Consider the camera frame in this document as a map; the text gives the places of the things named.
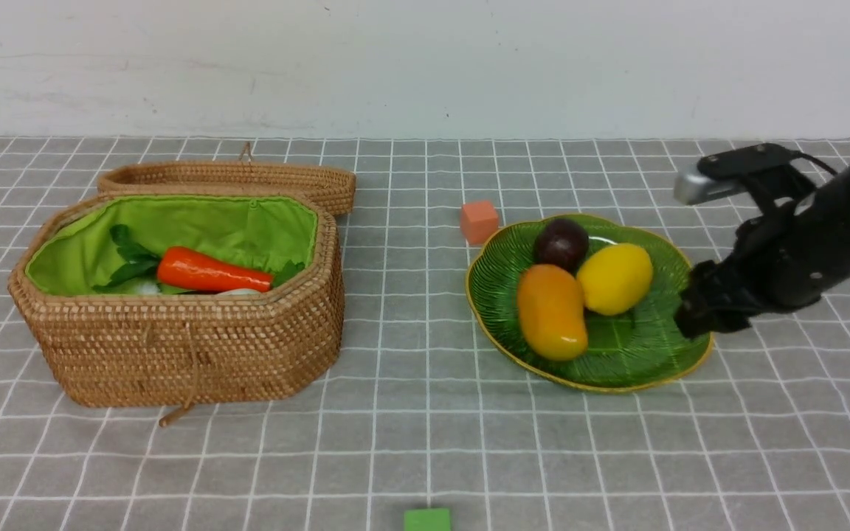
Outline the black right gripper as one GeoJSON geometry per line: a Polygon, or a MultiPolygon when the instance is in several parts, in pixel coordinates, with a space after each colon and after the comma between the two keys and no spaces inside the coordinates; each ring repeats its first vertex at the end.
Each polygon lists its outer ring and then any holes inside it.
{"type": "Polygon", "coordinates": [[[736,229],[725,259],[695,265],[674,313],[681,335],[735,333],[750,328],[753,317],[789,315],[816,305],[822,292],[806,281],[786,249],[795,225],[793,215],[756,216],[736,229]]]}

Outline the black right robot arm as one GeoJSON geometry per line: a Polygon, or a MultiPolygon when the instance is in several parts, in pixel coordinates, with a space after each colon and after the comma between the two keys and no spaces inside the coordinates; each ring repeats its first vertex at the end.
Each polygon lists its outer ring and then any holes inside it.
{"type": "Polygon", "coordinates": [[[816,185],[793,165],[807,154],[762,142],[699,158],[674,198],[696,206],[747,194],[759,209],[722,261],[694,266],[674,321],[682,336],[735,333],[760,315],[815,305],[850,279],[850,165],[816,185]]]}

